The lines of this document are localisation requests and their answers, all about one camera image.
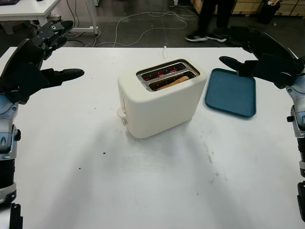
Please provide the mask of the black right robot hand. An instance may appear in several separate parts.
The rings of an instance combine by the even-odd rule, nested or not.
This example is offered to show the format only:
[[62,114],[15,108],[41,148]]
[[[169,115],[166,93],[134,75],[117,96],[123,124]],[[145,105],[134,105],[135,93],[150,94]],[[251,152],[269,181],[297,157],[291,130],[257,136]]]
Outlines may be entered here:
[[265,32],[232,26],[226,31],[231,41],[252,53],[256,60],[244,63],[221,56],[219,60],[241,77],[256,77],[275,84],[292,85],[304,69],[305,61]]

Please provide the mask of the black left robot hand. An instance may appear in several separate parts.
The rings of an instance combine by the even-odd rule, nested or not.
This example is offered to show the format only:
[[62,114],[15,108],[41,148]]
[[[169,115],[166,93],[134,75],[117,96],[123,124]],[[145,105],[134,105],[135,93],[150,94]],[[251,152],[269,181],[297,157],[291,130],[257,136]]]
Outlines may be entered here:
[[0,76],[0,84],[12,91],[27,83],[48,88],[83,76],[82,69],[41,69],[43,61],[66,44],[65,34],[72,27],[72,21],[48,22],[38,29],[32,39],[23,40],[5,65]]

